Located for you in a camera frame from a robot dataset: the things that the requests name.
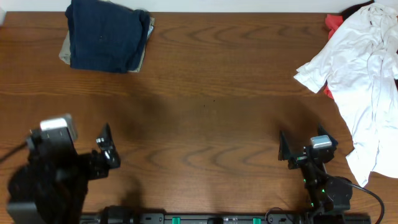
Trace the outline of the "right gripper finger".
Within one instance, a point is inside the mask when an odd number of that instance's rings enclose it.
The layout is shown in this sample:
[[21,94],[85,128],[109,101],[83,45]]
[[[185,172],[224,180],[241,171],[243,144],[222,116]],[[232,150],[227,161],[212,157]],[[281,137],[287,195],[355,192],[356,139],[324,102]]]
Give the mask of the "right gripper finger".
[[291,157],[291,151],[289,149],[289,144],[287,138],[283,131],[279,132],[279,154],[278,160],[279,161],[286,161],[289,160]]
[[318,133],[319,136],[323,136],[323,135],[328,136],[329,139],[330,139],[330,141],[331,141],[331,143],[332,143],[332,146],[333,146],[333,147],[337,147],[338,141],[337,141],[332,135],[330,135],[330,134],[324,129],[324,127],[323,127],[321,124],[318,125],[317,133]]

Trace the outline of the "navy blue shorts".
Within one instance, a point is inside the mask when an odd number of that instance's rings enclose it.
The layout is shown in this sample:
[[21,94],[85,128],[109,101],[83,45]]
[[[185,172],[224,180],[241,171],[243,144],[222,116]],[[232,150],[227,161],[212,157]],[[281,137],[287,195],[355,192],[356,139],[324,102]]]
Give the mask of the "navy blue shorts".
[[142,65],[149,12],[109,1],[72,0],[65,16],[71,68],[127,73]]

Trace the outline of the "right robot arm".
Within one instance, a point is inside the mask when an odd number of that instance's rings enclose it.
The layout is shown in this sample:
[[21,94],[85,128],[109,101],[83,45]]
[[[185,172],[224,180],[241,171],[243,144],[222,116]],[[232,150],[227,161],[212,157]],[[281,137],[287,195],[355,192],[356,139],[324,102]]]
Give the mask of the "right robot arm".
[[350,209],[353,189],[345,184],[345,178],[327,174],[325,164],[334,158],[338,141],[321,125],[317,133],[310,139],[310,145],[300,152],[290,148],[283,131],[279,134],[278,160],[287,161],[290,170],[301,170],[311,205],[306,212],[287,218],[292,223],[344,223],[344,212]]

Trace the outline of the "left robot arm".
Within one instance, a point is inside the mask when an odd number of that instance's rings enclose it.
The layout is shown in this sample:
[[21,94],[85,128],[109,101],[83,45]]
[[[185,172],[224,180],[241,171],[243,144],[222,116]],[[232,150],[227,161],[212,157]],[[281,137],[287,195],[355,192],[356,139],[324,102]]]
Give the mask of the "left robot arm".
[[68,127],[35,129],[26,143],[28,163],[8,183],[15,223],[79,223],[88,182],[121,165],[108,124],[96,138],[99,150],[86,154],[77,153]]

